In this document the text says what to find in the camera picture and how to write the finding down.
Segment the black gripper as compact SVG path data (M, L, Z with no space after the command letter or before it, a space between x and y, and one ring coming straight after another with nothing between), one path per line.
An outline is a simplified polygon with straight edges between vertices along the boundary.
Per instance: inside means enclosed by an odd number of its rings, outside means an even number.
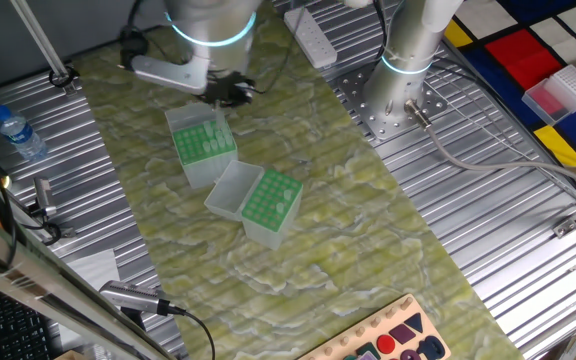
M207 81L202 101L213 108L219 107L221 100L225 100L227 106L249 104L256 91L253 80L240 72L232 72L223 77L219 77L216 73L209 73Z

